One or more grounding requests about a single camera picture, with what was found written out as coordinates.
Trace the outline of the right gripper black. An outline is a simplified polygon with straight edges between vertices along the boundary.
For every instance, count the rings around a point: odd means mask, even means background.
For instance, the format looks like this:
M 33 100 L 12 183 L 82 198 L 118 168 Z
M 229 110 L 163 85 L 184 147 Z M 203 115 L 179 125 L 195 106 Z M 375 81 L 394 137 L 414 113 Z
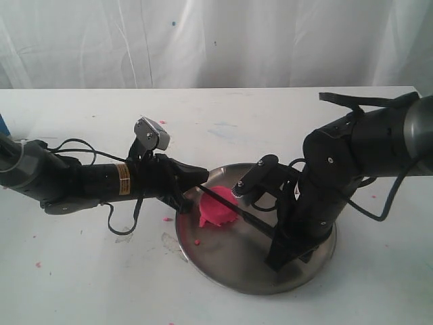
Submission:
M 300 197 L 282 223 L 283 233 L 274 234 L 265 259 L 273 271 L 297 258 L 309 263 L 315 247 L 329 237 L 334 221 L 346 206 L 344 199 L 350 198 L 362 182 L 364 161 L 357 145 L 357 129 L 363 119 L 339 118 L 304 139 L 305 166 L 298 178 Z

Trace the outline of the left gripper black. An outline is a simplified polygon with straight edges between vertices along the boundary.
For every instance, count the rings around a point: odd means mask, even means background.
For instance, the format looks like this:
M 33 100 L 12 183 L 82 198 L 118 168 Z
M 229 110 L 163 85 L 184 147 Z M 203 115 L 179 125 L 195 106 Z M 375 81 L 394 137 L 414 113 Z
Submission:
M 146 154 L 142 159 L 130 156 L 127 167 L 131 175 L 131 197 L 157 198 L 180 214 L 190 213 L 194 202 L 185 197 L 179 186 L 198 186 L 209 177 L 207 169 L 170 160 L 165 154 Z

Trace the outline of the left robot arm black grey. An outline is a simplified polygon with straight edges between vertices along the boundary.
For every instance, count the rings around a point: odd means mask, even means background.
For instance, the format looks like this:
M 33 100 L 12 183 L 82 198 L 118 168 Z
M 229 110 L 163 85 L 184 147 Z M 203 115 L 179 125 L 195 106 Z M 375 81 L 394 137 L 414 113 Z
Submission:
M 139 198 L 157 198 L 184 213 L 191 208 L 184 192 L 208 176 L 202 167 L 145 151 L 137 140 L 120 164 L 84 165 L 40 140 L 19 144 L 1 136 L 1 185 L 39 201 L 50 215 Z

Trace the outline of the right robot arm black grey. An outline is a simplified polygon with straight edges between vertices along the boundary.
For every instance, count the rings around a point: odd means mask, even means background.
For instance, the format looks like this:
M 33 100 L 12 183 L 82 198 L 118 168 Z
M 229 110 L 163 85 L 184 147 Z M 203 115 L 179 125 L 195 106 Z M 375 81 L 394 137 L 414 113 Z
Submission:
M 411 92 L 394 99 L 322 92 L 319 99 L 349 109 L 304 139 L 304 167 L 284 186 L 278 222 L 265 260 L 274 271 L 323 244 L 353 194 L 393 177 L 384 221 L 404 178 L 432 174 L 432 98 Z

